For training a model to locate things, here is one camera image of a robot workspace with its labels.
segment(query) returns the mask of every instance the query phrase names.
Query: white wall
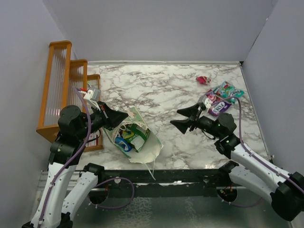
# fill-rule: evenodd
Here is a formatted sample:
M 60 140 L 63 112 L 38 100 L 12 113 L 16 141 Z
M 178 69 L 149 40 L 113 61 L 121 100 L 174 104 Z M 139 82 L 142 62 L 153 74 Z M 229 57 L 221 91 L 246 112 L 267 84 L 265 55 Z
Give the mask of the white wall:
M 243 61 L 276 1 L 44 0 L 88 61 Z
M 41 0 L 0 7 L 0 226 L 29 221 L 50 144 L 36 133 L 48 44 L 63 40 Z
M 304 1 L 280 0 L 243 67 L 275 163 L 304 175 L 303 12 Z

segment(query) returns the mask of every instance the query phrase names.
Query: marble surface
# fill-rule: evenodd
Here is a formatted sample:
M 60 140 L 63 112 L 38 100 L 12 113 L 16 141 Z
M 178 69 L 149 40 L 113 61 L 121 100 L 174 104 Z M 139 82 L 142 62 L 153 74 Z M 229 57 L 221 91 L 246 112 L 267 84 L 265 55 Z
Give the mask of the marble surface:
M 123 111 L 135 105 L 141 111 L 164 145 L 155 169 L 216 169 L 228 161 L 200 130 L 183 135 L 170 120 L 184 119 L 177 109 L 196 104 L 201 95 L 225 80 L 247 91 L 238 65 L 95 65 L 88 66 L 88 74 L 100 74 L 101 99 L 111 108 Z M 197 76 L 211 77 L 210 86 L 198 84 Z M 252 150 L 268 158 L 247 92 L 241 102 L 243 139 Z M 237 104 L 228 110 L 237 126 L 238 112 Z M 107 137 L 103 150 L 83 153 L 78 168 L 89 162 L 106 169 L 146 169 L 143 164 L 130 163 Z

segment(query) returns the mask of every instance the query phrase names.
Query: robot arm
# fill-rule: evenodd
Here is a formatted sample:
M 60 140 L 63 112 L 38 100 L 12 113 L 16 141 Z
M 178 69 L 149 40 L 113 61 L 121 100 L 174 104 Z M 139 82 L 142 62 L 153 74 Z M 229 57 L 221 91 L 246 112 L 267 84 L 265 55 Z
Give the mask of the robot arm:
M 92 105 L 93 110 L 90 133 L 101 127 L 112 130 L 128 117 L 127 113 L 114 111 L 98 101 L 99 95 L 100 90 L 95 88 L 85 91 L 84 99 Z M 60 131 L 50 148 L 47 184 L 34 217 L 22 228 L 71 228 L 79 206 L 90 190 L 101 182 L 99 174 L 102 170 L 99 170 L 100 166 L 94 167 L 92 164 L 93 167 L 87 167 L 80 181 L 65 198 L 68 184 L 85 148 L 79 152 L 88 134 L 88 124 L 86 114 L 78 106 L 69 105 L 61 110 L 58 120 Z M 75 158 L 62 170 L 72 157 Z
M 209 106 L 208 99 L 200 98 L 196 105 L 177 110 L 177 113 L 188 119 L 172 120 L 171 124 L 183 134 L 188 128 L 189 131 L 199 128 L 213 135 L 217 139 L 214 143 L 217 150 L 237 162 L 225 170 L 229 173 L 231 182 L 242 185 L 263 197 L 285 220 L 293 220 L 304 210 L 304 177 L 297 172 L 290 174 L 280 169 L 241 142 L 233 134 L 237 126 L 231 114 L 221 113 L 215 121 L 206 116 L 200 117 L 202 111 Z

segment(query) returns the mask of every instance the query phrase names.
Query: gray floor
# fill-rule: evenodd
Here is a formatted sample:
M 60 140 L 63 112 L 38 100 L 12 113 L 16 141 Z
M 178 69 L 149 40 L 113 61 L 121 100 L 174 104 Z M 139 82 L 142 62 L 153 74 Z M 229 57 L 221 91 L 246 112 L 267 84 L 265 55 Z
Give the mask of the gray floor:
M 248 190 L 239 192 L 237 203 L 249 205 L 259 197 Z M 111 199 L 120 205 L 127 199 Z M 219 198 L 136 198 L 119 210 L 95 209 L 85 201 L 73 228 L 290 228 L 266 202 L 253 208 L 237 208 Z

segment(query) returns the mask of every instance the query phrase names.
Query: candy wrapper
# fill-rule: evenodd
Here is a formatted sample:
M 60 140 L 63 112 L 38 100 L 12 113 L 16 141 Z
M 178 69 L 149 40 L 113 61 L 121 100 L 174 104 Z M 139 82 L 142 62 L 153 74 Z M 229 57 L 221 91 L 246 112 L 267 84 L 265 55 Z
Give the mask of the candy wrapper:
M 211 82 L 211 78 L 206 77 L 206 76 L 199 76 L 196 78 L 196 80 L 200 83 L 200 84 L 204 84 L 204 85 L 208 85 Z
M 212 104 L 218 102 L 217 105 L 213 106 L 208 111 L 208 113 L 212 116 L 218 116 L 220 113 L 227 111 L 231 106 L 231 103 L 223 101 L 212 91 L 212 89 L 209 90 L 205 95 L 211 100 Z
M 223 82 L 220 86 L 215 87 L 213 89 L 213 92 L 222 98 L 226 98 L 230 96 L 241 97 L 242 95 L 244 95 L 243 90 L 235 88 L 231 83 L 227 81 Z M 227 101 L 235 103 L 234 98 L 229 99 Z

